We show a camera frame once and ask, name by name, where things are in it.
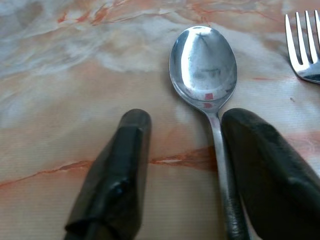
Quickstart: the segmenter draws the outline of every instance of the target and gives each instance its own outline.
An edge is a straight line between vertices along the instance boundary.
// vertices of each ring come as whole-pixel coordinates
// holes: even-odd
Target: table surface
[[[88,168],[133,108],[153,123],[136,239],[223,239],[209,123],[168,73],[171,47],[194,25],[220,31],[235,53],[238,85],[221,114],[255,112],[320,174],[320,87],[293,73],[284,32],[285,13],[294,24],[318,2],[2,0],[0,239],[62,239]]]

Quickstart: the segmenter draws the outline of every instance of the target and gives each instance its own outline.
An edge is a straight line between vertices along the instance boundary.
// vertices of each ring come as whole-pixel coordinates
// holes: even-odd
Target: marble table
[[[284,14],[318,0],[0,1],[0,239],[63,239],[84,177],[121,116],[152,117],[137,240],[222,240],[205,117],[175,93],[171,47],[206,25],[234,50],[238,85],[223,108],[274,125],[320,174],[320,87],[289,62]]]

